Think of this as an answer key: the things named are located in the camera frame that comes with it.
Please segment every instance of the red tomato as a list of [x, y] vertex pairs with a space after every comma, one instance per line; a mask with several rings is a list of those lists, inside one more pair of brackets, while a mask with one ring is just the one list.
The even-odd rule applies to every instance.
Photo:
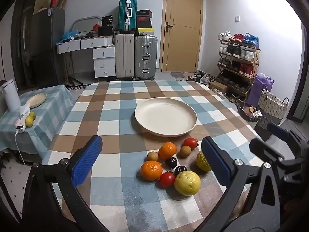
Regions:
[[183, 142], [183, 145], [191, 147], [192, 150], [194, 150], [195, 148], [197, 148], [199, 146], [199, 144], [197, 144], [196, 138], [185, 139], [184, 142]]
[[175, 181], [175, 175], [170, 172], [163, 173], [159, 179], [160, 185], [162, 187], [170, 187], [171, 185], [174, 184], [174, 181]]

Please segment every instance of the orange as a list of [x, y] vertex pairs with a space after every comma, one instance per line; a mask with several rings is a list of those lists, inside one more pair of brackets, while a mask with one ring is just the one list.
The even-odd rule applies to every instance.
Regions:
[[149, 160], [141, 166], [141, 175], [148, 181], [155, 181], [162, 174], [162, 166], [159, 162]]
[[158, 151], [159, 157], [167, 160], [173, 157], [177, 152], [176, 146], [172, 142], [166, 142]]

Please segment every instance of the white desk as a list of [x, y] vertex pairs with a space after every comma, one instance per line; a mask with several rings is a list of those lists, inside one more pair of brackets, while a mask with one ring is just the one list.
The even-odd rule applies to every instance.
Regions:
[[95, 77], [115, 76], [115, 47], [112, 39], [113, 36], [102, 36], [74, 40], [57, 45], [57, 52], [62, 54], [92, 48]]

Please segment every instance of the teal suitcase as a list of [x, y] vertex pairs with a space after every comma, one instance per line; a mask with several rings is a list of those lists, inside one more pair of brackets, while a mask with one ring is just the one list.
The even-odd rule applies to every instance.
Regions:
[[130, 31], [135, 29], [137, 0], [119, 0], [118, 29]]

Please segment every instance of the wooden door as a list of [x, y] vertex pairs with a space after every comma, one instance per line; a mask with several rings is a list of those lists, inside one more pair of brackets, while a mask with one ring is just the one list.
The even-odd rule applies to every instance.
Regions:
[[194, 72], [202, 0], [166, 0], [162, 71]]

